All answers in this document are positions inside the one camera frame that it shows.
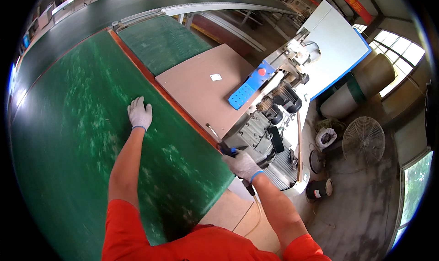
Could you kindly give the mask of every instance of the red button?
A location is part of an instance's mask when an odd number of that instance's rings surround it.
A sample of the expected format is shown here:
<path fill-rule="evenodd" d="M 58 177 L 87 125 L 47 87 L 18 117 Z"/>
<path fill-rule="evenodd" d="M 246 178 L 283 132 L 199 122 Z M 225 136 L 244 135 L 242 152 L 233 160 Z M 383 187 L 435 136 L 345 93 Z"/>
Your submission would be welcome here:
<path fill-rule="evenodd" d="M 258 70 L 258 74 L 259 74 L 260 76 L 264 76 L 265 73 L 266 73 L 266 71 L 265 71 L 264 68 L 260 68 L 260 69 Z"/>

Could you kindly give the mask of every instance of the blue metal bracket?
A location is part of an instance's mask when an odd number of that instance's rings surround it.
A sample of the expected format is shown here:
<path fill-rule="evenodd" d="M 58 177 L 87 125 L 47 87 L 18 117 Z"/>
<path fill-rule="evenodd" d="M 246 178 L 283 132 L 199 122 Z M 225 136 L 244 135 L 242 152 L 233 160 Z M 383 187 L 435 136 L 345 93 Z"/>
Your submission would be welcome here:
<path fill-rule="evenodd" d="M 250 97 L 262 86 L 264 82 L 267 81 L 268 78 L 275 72 L 276 70 L 268 64 L 267 61 L 262 61 L 261 64 L 249 75 L 247 81 L 242 84 L 239 89 L 234 92 L 228 99 L 230 105 L 235 110 L 239 110 L 242 105 L 247 102 Z"/>

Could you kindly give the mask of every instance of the brown board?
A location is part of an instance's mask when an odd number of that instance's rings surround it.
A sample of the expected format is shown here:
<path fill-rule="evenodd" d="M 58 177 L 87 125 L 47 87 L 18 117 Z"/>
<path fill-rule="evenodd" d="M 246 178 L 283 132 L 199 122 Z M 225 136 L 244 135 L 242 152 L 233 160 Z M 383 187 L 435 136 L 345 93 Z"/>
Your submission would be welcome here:
<path fill-rule="evenodd" d="M 220 138 L 245 113 L 257 91 L 239 110 L 228 98 L 254 68 L 226 44 L 196 55 L 163 72 L 155 79 L 169 95 L 212 137 L 209 123 Z"/>

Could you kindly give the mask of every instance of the person's right hand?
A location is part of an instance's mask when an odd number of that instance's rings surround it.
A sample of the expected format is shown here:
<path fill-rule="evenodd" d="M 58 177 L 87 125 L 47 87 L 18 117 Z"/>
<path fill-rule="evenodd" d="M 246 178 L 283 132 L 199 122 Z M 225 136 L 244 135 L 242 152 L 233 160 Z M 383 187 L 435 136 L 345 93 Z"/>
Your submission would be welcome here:
<path fill-rule="evenodd" d="M 143 100 L 144 98 L 141 96 L 131 102 L 131 105 L 128 106 L 128 117 L 133 126 L 131 129 L 142 127 L 146 132 L 152 122 L 152 106 L 148 104 L 145 109 Z"/>
<path fill-rule="evenodd" d="M 224 154 L 222 160 L 226 162 L 231 172 L 251 183 L 253 178 L 263 171 L 258 165 L 256 165 L 255 161 L 249 154 L 242 150 L 237 150 L 237 152 L 238 154 L 235 158 Z"/>

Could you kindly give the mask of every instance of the red shirt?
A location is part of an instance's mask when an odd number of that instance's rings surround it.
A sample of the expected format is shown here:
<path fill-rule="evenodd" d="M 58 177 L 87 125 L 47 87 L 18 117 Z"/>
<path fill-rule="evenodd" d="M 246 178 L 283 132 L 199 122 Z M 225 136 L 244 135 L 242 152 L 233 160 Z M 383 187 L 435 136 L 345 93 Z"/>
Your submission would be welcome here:
<path fill-rule="evenodd" d="M 102 260 L 276 260 L 276 254 L 258 250 L 253 243 L 220 227 L 197 228 L 178 240 L 151 247 L 139 211 L 123 200 L 108 204 Z M 288 245 L 284 261 L 331 261 L 305 234 Z"/>

